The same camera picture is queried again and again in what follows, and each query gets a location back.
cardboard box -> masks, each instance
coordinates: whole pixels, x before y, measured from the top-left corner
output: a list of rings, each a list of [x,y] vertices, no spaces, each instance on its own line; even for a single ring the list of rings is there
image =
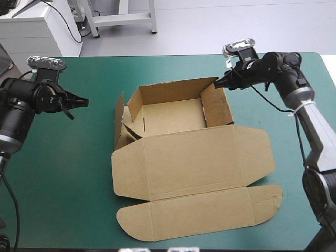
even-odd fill
[[[132,237],[157,241],[258,225],[282,201],[265,131],[233,125],[217,78],[141,86],[115,109],[114,192],[149,201],[117,213]]]

white drawer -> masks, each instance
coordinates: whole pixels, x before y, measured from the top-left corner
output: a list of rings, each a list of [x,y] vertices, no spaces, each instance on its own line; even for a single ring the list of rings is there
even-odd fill
[[[17,68],[20,70],[21,73],[27,72],[31,70],[29,65],[27,64],[27,59],[31,55],[36,55],[36,56],[44,56],[44,57],[50,57],[50,58],[57,58],[57,57],[62,57],[61,52],[27,52],[24,54],[9,54],[10,58],[14,62],[14,64],[17,66]]]
[[[37,53],[60,51],[54,38],[2,38],[0,44],[5,48],[7,53]]]
[[[0,38],[37,37],[52,37],[45,21],[0,23]]]

white cabinet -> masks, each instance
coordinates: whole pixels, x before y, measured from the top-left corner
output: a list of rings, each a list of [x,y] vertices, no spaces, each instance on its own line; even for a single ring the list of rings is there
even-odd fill
[[[74,41],[61,16],[47,4],[41,2],[12,18],[12,15],[27,3],[28,0],[21,0],[14,10],[0,16],[0,44],[18,69],[21,72],[30,70],[26,61],[31,55],[79,56],[82,43]],[[80,34],[67,0],[56,0],[52,5],[62,13],[72,34],[80,41]]]

cardboard flap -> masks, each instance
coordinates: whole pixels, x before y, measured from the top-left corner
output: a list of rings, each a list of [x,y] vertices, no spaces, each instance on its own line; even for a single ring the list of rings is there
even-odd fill
[[[114,151],[111,158],[114,192],[120,196],[148,199],[143,139]]]
[[[204,115],[208,128],[233,123],[233,116],[224,88],[213,84],[201,92]]]
[[[132,120],[134,121],[143,105],[141,92],[139,88],[135,91],[134,95],[132,96],[131,100],[127,103],[127,105],[130,110]]]
[[[206,128],[201,98],[144,105],[134,121],[123,123],[140,137]]]
[[[136,138],[134,138],[126,129],[125,125],[121,126],[121,133],[118,141],[114,145],[114,149],[118,150],[120,148],[123,148],[124,146],[133,143],[136,141]]]
[[[226,125],[151,136],[115,151],[115,192],[154,201],[247,186],[274,171],[267,134],[235,129]],[[249,148],[253,136],[255,145]]]
[[[276,164],[265,130],[235,125],[239,162],[247,185],[272,173]]]
[[[121,135],[123,112],[124,112],[124,93],[121,93],[121,96],[117,100],[114,109],[114,147],[116,147],[116,143]]]
[[[255,226],[282,202],[278,185],[241,187],[144,203],[117,212],[120,226],[147,242]]]
[[[201,92],[216,79],[218,77],[140,86],[128,102],[131,117],[134,121],[143,105],[200,98]]]

open cardboard box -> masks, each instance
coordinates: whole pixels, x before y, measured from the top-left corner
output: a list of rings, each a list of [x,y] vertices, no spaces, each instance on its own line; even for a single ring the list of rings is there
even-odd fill
[[[157,241],[253,226],[273,217],[277,185],[247,187],[275,170],[263,130],[233,125],[213,78],[141,86],[115,109],[114,192],[149,201],[117,213],[132,237]]]

